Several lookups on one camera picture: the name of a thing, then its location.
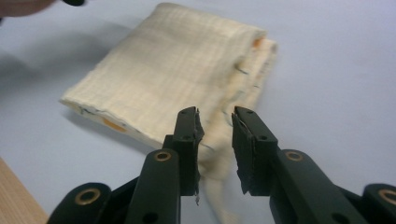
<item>beige fabric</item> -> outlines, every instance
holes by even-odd
[[[154,148],[173,133],[179,110],[197,106],[205,130],[199,164],[211,186],[209,200],[221,222],[237,223],[221,199],[233,159],[231,113],[235,105],[255,105],[275,51],[262,29],[159,4],[61,101]]]

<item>screw hole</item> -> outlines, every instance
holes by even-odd
[[[172,155],[169,152],[159,152],[155,154],[156,161],[167,161],[171,159]]]
[[[296,151],[286,152],[286,157],[291,161],[302,161],[303,155]]]
[[[349,224],[347,217],[339,213],[333,213],[332,219],[340,224]]]
[[[99,189],[84,189],[75,198],[75,203],[86,205],[95,202],[100,196]]]
[[[381,189],[378,194],[386,202],[396,205],[396,191],[391,189]]]
[[[154,223],[158,220],[158,214],[156,213],[147,213],[143,216],[144,223]]]

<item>folded cloth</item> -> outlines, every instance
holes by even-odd
[[[162,3],[61,102],[154,148],[173,132],[178,111],[197,106],[209,201],[221,222],[236,223],[221,199],[233,155],[231,113],[256,104],[275,52],[262,29]]]

